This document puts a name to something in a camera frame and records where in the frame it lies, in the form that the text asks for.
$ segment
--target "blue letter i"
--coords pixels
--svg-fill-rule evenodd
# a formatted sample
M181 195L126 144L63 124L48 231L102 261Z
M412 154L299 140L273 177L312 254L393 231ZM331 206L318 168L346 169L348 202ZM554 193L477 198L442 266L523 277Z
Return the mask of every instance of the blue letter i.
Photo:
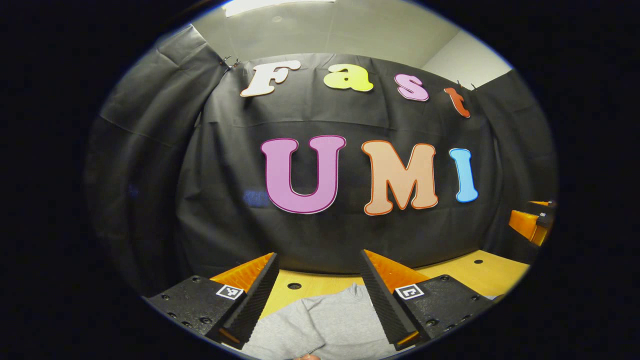
M456 162L458 169L458 184L460 191L456 194L459 202L470 202L476 200L478 192L474 188L474 176L471 174L471 152L466 149L451 149L449 156Z

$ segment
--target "peach letter m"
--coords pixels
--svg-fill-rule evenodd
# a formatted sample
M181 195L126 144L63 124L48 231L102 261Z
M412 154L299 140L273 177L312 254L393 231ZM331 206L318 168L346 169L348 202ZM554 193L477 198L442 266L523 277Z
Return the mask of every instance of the peach letter m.
M426 143L413 147L409 164L405 167L390 142L373 140L362 144L362 151L371 159L371 201L365 205L367 215L384 215L394 208L387 199L387 187L404 210L415 187L411 201L414 209L432 208L438 204L433 179L433 156L436 150Z

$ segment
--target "ceiling light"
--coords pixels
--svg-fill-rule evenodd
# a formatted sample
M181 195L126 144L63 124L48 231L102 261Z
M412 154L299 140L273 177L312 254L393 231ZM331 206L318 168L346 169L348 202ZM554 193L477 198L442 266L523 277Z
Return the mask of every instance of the ceiling light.
M280 5L284 3L334 3L335 0L233 0L224 4L222 8L227 17L247 12L249 10L263 8L265 6Z

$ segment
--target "wooden table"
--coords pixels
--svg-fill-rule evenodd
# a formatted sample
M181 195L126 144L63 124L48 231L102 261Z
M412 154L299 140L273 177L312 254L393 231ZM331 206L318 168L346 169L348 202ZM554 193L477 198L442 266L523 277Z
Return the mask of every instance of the wooden table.
M477 260L482 260L482 263L476 263ZM481 295L497 296L507 293L528 268L527 264L477 250L456 259L417 268L416 271L428 277L448 274ZM292 282L302 287L297 290L288 288L287 285ZM338 293L354 282L364 285L359 275L323 275L280 270L260 318L299 299Z

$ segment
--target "letter u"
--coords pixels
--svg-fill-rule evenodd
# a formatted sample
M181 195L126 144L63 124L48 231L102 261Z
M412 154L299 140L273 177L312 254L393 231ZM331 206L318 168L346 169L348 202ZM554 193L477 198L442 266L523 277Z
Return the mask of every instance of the letter u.
M345 138L336 135L309 140L309 147L317 153L317 188L302 195L291 186L291 154L298 150L298 142L290 138L264 142L260 149L266 157L269 199L280 209L298 214L314 214L331 206L338 192L338 152L346 144Z

